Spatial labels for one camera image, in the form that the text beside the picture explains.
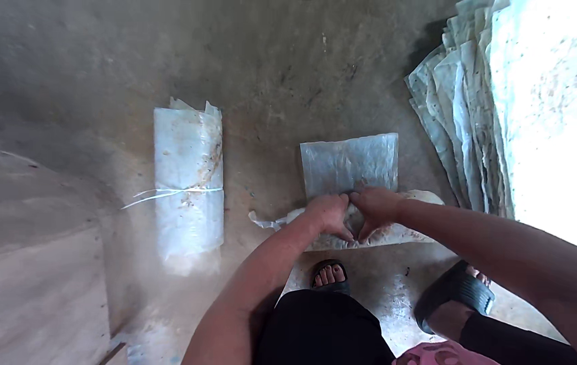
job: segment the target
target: black slide sandal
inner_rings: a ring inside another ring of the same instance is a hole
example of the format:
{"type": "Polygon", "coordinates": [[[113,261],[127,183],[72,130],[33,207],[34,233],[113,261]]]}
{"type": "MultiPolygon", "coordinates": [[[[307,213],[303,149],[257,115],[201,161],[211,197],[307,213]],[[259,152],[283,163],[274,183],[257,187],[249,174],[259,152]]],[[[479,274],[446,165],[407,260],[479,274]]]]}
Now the black slide sandal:
{"type": "Polygon", "coordinates": [[[345,271],[345,266],[343,266],[341,261],[335,259],[318,262],[315,264],[315,266],[313,266],[313,270],[311,271],[310,289],[315,290],[316,292],[336,292],[349,295],[351,291],[349,289],[349,277],[347,276],[347,271],[345,271]],[[320,270],[324,269],[326,265],[331,265],[333,267],[335,264],[338,264],[338,266],[341,267],[342,273],[345,275],[345,281],[337,281],[333,284],[326,284],[316,287],[316,275],[320,273],[320,270]]]}
{"type": "Polygon", "coordinates": [[[461,260],[423,292],[414,307],[414,318],[422,331],[434,335],[426,319],[440,305],[451,300],[458,301],[483,316],[489,314],[495,295],[482,281],[466,272],[468,266],[468,262],[461,260]]]}

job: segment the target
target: rolled plastic sheet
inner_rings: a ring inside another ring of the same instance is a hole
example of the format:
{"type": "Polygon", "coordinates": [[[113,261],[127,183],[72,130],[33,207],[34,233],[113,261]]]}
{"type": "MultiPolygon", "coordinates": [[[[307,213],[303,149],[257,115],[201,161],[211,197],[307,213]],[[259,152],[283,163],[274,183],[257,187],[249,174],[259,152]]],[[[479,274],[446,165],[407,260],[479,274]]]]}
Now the rolled plastic sheet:
{"type": "Polygon", "coordinates": [[[208,102],[204,112],[170,106],[154,110],[155,187],[173,192],[155,200],[157,249],[167,270],[186,275],[223,244],[223,132],[208,102]]]}

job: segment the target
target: wrinkled plastic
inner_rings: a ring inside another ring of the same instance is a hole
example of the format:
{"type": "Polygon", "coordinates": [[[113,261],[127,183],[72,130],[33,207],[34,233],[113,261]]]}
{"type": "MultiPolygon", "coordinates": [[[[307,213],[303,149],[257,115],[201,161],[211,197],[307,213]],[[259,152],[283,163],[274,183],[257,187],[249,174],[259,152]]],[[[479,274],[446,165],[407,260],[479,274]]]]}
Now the wrinkled plastic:
{"type": "MultiPolygon", "coordinates": [[[[397,190],[398,135],[354,138],[340,142],[314,142],[300,144],[302,169],[307,196],[341,194],[359,190],[365,185],[386,187],[397,190]]],[[[442,200],[431,192],[411,190],[402,193],[409,199],[419,199],[434,204],[442,200]]],[[[248,217],[261,228],[279,230],[304,212],[304,208],[289,212],[286,217],[275,221],[260,221],[252,211],[248,217]]],[[[358,237],[365,223],[363,214],[354,204],[349,204],[343,220],[344,225],[358,237]]],[[[333,235],[320,235],[306,251],[329,249],[351,249],[378,245],[400,244],[404,242],[434,242],[412,229],[400,224],[383,227],[372,234],[366,242],[347,242],[333,235]]]]}
{"type": "Polygon", "coordinates": [[[340,142],[300,144],[307,199],[349,192],[363,185],[397,190],[396,133],[340,142]]]}
{"type": "MultiPolygon", "coordinates": [[[[432,204],[443,205],[444,202],[435,194],[422,190],[409,190],[405,193],[400,193],[407,199],[417,199],[432,204]]],[[[261,228],[273,228],[275,231],[280,230],[284,225],[290,223],[300,214],[304,212],[304,208],[296,209],[289,212],[285,217],[275,221],[260,221],[257,219],[255,211],[251,211],[248,217],[254,224],[261,228]]],[[[349,229],[354,237],[358,237],[360,229],[363,227],[365,218],[354,204],[349,204],[345,212],[344,225],[349,229]]],[[[393,223],[388,227],[383,227],[376,230],[370,236],[367,242],[347,242],[333,235],[320,235],[306,251],[326,251],[330,249],[353,249],[362,247],[374,247],[381,245],[402,244],[406,242],[435,242],[432,238],[417,232],[416,230],[407,228],[398,223],[393,223]]]]}
{"type": "Polygon", "coordinates": [[[197,254],[223,244],[223,151],[220,111],[196,111],[180,100],[154,110],[155,187],[184,191],[155,200],[157,247],[165,266],[191,270],[197,254]]]}

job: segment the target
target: toe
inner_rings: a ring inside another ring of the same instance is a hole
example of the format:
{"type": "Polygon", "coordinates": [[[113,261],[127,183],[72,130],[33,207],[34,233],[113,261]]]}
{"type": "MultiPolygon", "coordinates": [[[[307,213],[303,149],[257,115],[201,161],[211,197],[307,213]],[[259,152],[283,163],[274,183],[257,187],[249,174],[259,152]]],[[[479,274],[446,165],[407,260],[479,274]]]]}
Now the toe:
{"type": "Polygon", "coordinates": [[[466,273],[471,275],[472,277],[477,277],[478,273],[480,272],[476,270],[472,265],[469,265],[466,267],[466,273]]]}
{"type": "Polygon", "coordinates": [[[329,281],[329,284],[336,282],[336,280],[333,278],[333,271],[331,270],[331,265],[325,266],[325,273],[327,273],[327,281],[329,281]]]}
{"type": "Polygon", "coordinates": [[[333,278],[336,279],[336,282],[345,281],[345,273],[342,271],[341,266],[338,264],[333,266],[333,278]]]}
{"type": "Polygon", "coordinates": [[[325,271],[325,269],[320,270],[320,278],[322,279],[323,285],[329,284],[329,280],[327,279],[327,272],[325,271]]]}

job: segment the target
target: white string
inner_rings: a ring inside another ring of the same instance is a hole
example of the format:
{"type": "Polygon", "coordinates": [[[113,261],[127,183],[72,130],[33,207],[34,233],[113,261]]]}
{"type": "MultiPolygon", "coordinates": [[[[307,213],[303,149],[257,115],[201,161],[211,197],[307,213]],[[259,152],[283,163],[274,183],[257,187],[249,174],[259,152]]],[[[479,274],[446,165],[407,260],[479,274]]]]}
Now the white string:
{"type": "Polygon", "coordinates": [[[140,199],[136,202],[133,202],[129,205],[122,207],[121,209],[127,209],[128,207],[133,206],[137,203],[142,203],[143,201],[147,201],[147,200],[151,200],[151,199],[158,199],[159,197],[176,195],[176,194],[182,193],[182,192],[218,192],[220,190],[223,190],[223,188],[205,189],[205,188],[193,187],[193,188],[187,188],[187,189],[151,189],[151,190],[147,190],[146,192],[137,193],[136,195],[133,195],[133,197],[138,197],[142,194],[146,194],[146,193],[150,193],[150,192],[167,192],[167,193],[166,194],[156,194],[154,196],[149,196],[149,197],[146,197],[144,199],[140,199]]]}

